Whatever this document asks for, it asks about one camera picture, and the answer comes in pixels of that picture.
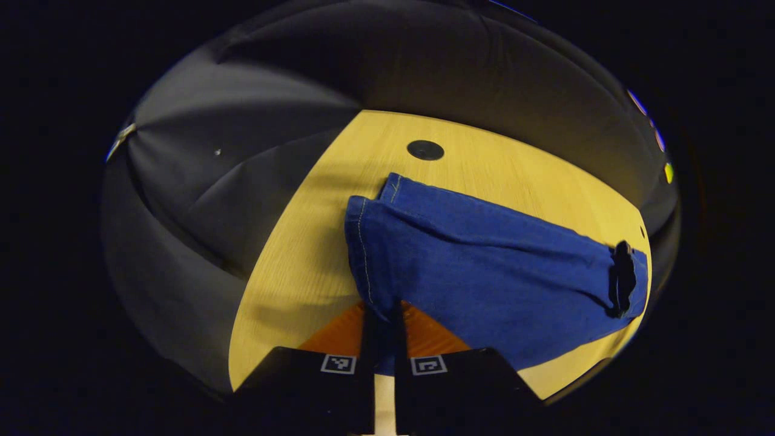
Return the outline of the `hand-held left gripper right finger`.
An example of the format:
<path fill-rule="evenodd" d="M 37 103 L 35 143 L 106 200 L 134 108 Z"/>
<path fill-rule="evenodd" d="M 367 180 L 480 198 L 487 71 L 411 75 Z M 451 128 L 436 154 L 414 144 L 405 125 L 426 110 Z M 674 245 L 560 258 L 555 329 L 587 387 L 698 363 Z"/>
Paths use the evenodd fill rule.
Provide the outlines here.
<path fill-rule="evenodd" d="M 495 348 L 468 347 L 405 301 L 394 323 L 399 434 L 517 435 L 543 408 Z"/>

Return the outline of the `blue jeans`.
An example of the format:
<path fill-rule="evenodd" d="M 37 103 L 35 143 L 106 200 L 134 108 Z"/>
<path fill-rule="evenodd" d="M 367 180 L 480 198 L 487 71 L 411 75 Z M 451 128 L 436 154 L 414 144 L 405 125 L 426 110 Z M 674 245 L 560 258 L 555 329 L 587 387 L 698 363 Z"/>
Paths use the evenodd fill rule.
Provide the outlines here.
<path fill-rule="evenodd" d="M 627 328 L 648 302 L 648 260 L 632 248 L 636 289 L 610 315 L 611 250 L 571 229 L 391 173 L 379 196 L 349 197 L 349 265 L 385 331 L 405 301 L 513 369 L 559 358 Z"/>

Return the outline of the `silver metal clip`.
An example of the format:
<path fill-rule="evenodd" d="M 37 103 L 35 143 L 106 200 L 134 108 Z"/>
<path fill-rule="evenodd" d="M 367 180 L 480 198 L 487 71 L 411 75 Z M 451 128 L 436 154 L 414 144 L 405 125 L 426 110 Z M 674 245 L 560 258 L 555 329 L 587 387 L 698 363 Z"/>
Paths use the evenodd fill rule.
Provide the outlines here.
<path fill-rule="evenodd" d="M 116 154 L 116 151 L 119 149 L 122 144 L 124 144 L 128 138 L 130 138 L 133 133 L 135 133 L 137 130 L 135 122 L 130 122 L 127 126 L 122 128 L 116 135 L 113 141 L 113 145 L 110 147 L 108 154 L 105 156 L 105 163 L 107 164 L 109 160 Z"/>

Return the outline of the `black backdrop cloth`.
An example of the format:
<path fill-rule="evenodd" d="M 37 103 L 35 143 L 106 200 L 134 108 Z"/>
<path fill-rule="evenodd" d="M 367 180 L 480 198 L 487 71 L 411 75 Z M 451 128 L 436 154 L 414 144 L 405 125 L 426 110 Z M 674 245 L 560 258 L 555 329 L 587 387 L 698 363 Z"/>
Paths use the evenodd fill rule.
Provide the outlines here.
<path fill-rule="evenodd" d="M 106 165 L 106 264 L 147 342 L 229 395 L 237 308 L 283 210 L 361 110 L 524 140 L 642 214 L 664 289 L 681 233 L 656 127 L 578 47 L 492 0 L 285 0 L 186 55 Z"/>

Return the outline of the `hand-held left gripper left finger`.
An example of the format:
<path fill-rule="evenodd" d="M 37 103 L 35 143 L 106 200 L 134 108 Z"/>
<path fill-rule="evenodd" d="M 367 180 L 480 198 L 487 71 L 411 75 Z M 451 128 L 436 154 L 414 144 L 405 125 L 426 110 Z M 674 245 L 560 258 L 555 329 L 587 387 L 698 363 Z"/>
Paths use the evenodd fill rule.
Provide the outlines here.
<path fill-rule="evenodd" d="M 232 397 L 238 433 L 373 433 L 374 327 L 373 312 L 358 303 L 302 345 L 273 348 Z"/>

